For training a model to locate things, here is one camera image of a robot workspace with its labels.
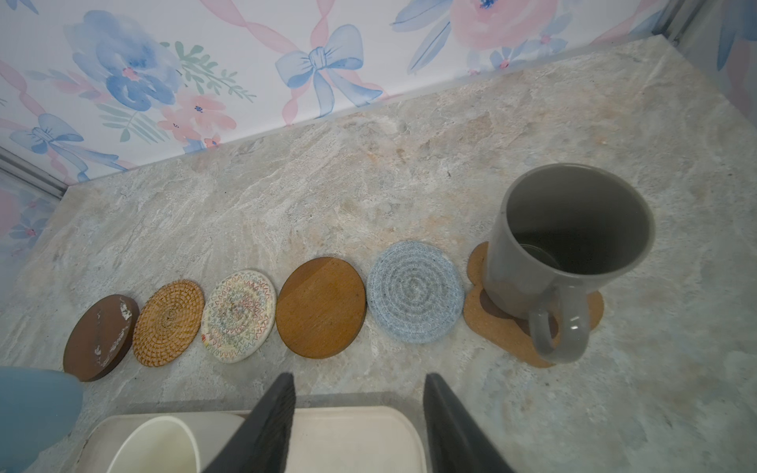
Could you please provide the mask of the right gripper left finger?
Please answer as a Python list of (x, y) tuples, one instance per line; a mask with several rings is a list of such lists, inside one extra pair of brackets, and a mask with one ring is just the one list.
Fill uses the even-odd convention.
[(204, 472), (284, 472), (295, 408), (294, 376), (284, 372)]

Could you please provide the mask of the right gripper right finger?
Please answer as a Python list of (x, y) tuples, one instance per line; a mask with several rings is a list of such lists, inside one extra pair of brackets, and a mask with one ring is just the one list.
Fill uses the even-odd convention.
[(423, 408), (433, 472), (514, 472), (440, 374), (426, 376)]

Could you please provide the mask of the cream white mug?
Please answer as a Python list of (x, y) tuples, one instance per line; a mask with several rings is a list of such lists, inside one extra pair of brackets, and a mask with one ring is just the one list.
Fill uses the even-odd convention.
[(228, 413), (181, 413), (152, 418), (120, 446), (110, 472), (201, 472), (240, 429)]

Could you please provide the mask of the cork paw coaster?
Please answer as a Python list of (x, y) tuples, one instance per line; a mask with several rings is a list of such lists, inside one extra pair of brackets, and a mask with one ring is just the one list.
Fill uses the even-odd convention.
[[(488, 246), (488, 242), (479, 244), (469, 256), (467, 277), (473, 288), (467, 293), (463, 306), (462, 314), (465, 323), (474, 333), (508, 352), (521, 362), (541, 369), (555, 366), (555, 363), (544, 360), (535, 350), (528, 320), (505, 313), (486, 294), (483, 279)], [(557, 263), (552, 255), (538, 246), (525, 244), (524, 249), (541, 262)], [(603, 318), (604, 299), (601, 293), (593, 292), (587, 295), (587, 308), (589, 309), (589, 333), (591, 333), (593, 329), (599, 326)], [(562, 323), (555, 318), (560, 315), (559, 300), (556, 296), (548, 305), (547, 310), (550, 336), (553, 344), (557, 346), (561, 342)]]

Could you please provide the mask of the blue mug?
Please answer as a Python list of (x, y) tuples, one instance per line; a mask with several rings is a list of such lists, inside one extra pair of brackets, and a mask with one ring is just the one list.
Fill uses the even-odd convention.
[(83, 406), (83, 386), (72, 374), (1, 369), (1, 470), (23, 472), (39, 454), (68, 436)]

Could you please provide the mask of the grey mug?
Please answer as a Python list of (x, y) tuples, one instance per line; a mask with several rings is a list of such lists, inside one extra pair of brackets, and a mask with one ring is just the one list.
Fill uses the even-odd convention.
[(650, 206), (621, 177), (580, 164), (532, 169), (504, 196), (483, 288), (528, 324), (542, 360), (575, 362), (589, 344), (589, 295), (638, 266), (654, 232)]

